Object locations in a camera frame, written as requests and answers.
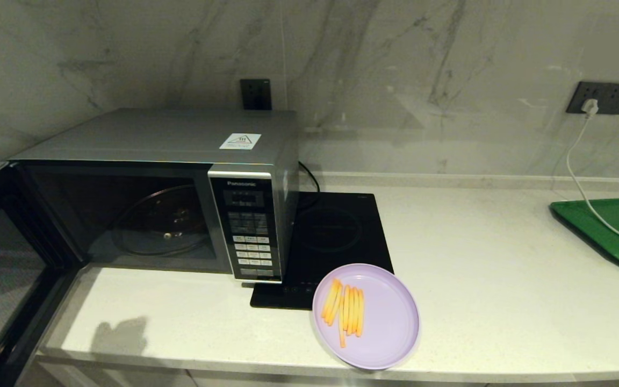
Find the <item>purple round plate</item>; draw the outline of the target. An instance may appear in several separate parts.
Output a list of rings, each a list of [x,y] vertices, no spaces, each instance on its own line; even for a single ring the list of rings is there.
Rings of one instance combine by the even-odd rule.
[[[339,343],[337,315],[332,326],[322,319],[322,309],[334,278],[364,292],[363,335]],[[312,301],[312,321],[320,343],[352,367],[384,370],[410,355],[418,342],[420,316],[407,287],[388,270],[355,263],[332,270],[321,280]]]

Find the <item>dark glass microwave door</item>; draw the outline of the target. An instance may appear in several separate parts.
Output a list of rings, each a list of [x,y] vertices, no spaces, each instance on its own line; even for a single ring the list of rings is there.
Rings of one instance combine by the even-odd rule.
[[[20,166],[0,163],[0,387],[14,387],[83,266]]]

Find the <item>silver Panasonic microwave oven body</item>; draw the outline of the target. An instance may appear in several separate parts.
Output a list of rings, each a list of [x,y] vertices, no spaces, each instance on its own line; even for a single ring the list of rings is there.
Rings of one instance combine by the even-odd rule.
[[[233,133],[250,151],[221,150]],[[231,274],[281,283],[299,202],[294,112],[118,109],[11,157],[83,265]],[[140,199],[192,184],[210,240],[190,252],[119,250],[113,221]]]

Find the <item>black induction cooktop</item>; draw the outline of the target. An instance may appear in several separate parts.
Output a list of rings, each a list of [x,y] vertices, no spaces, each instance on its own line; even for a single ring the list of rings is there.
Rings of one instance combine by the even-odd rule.
[[[310,310],[321,280],[354,263],[393,272],[375,196],[300,192],[283,283],[256,284],[250,306]]]

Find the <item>white warning sticker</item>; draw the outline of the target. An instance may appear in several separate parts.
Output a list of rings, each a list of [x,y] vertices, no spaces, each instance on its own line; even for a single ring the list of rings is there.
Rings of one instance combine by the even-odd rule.
[[[250,151],[255,147],[260,138],[261,134],[233,133],[224,140],[219,149]]]

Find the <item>small black wall socket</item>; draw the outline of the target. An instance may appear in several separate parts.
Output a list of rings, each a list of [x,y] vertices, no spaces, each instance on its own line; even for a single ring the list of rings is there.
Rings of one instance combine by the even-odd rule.
[[[241,79],[239,86],[244,110],[272,110],[272,90],[269,79]]]

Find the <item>wide black wall socket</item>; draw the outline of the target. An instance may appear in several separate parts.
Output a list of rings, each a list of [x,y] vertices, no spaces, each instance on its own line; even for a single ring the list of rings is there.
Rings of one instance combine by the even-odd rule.
[[[587,113],[583,110],[588,100],[596,100],[597,114],[619,115],[619,83],[580,81],[575,87],[566,113]]]

